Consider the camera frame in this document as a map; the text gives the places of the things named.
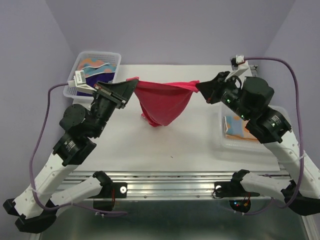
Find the pink towel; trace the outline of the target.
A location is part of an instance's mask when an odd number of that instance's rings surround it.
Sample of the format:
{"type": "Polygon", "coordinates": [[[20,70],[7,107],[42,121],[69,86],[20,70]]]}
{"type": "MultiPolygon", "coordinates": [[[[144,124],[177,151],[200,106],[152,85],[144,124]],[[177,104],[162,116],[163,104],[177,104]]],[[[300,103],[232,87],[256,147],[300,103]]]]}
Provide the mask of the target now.
{"type": "Polygon", "coordinates": [[[142,81],[139,77],[126,79],[137,80],[134,90],[141,107],[141,117],[152,127],[168,126],[186,108],[192,95],[198,93],[198,80],[179,82],[142,81]]]}

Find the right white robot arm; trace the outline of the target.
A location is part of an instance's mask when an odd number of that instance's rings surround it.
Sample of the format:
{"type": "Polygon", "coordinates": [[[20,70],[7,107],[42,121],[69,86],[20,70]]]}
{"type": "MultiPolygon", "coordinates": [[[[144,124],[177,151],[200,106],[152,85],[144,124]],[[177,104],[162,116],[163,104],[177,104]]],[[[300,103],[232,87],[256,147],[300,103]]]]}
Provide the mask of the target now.
{"type": "Polygon", "coordinates": [[[259,77],[246,77],[237,87],[238,76],[220,72],[196,88],[209,104],[223,103],[242,120],[245,128],[282,164],[291,179],[275,179],[241,169],[229,181],[215,183],[213,197],[266,196],[278,200],[294,213],[309,216],[320,212],[320,170],[303,150],[288,120],[269,103],[274,89],[259,77]]]}

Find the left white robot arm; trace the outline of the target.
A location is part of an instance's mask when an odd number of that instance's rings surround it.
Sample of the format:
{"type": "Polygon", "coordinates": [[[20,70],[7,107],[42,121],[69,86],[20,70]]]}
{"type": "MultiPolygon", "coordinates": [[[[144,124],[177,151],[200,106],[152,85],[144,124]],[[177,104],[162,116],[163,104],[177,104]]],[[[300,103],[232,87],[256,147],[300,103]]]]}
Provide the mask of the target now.
{"type": "Polygon", "coordinates": [[[30,185],[16,198],[3,203],[5,211],[16,216],[20,232],[39,234],[47,230],[67,207],[80,207],[83,200],[94,197],[125,198],[127,184],[115,183],[103,171],[64,191],[58,187],[95,149],[93,139],[99,138],[114,110],[124,108],[130,100],[138,79],[120,83],[98,82],[93,87],[89,108],[72,104],[60,120],[64,135],[53,147],[47,162],[37,174],[30,174],[30,185]]]}

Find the blue orange patterned towel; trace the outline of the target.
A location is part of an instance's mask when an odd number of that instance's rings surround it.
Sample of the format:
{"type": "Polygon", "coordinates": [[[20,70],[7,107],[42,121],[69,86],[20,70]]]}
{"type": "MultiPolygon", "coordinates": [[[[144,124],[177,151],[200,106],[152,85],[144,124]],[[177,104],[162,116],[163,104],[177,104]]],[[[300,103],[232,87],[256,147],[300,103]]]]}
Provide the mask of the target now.
{"type": "Polygon", "coordinates": [[[83,59],[78,67],[77,71],[83,71],[86,78],[100,75],[100,74],[112,74],[115,73],[117,65],[115,63],[105,62],[96,58],[83,59]]]}

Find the orange polka dot towel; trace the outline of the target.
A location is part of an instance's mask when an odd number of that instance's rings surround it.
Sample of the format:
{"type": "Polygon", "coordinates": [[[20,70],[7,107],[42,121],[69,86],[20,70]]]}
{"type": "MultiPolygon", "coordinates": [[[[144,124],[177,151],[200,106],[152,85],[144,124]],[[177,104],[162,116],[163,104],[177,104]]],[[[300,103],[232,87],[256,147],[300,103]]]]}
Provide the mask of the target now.
{"type": "Polygon", "coordinates": [[[226,115],[223,117],[224,136],[227,139],[241,140],[249,142],[257,142],[258,139],[254,137],[247,129],[247,121],[242,120],[239,116],[226,115]]]}

